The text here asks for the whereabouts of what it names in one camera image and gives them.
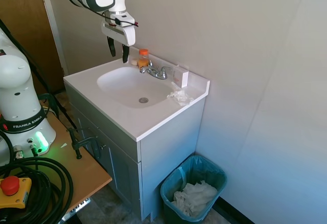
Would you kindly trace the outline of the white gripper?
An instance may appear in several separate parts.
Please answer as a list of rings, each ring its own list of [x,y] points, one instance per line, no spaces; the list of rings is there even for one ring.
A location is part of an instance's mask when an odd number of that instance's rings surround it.
[[[102,20],[101,30],[103,34],[107,36],[107,42],[112,57],[116,56],[114,40],[123,44],[122,60],[123,63],[127,63],[130,46],[133,46],[136,42],[135,27],[134,26],[114,27],[111,26],[105,20]]]

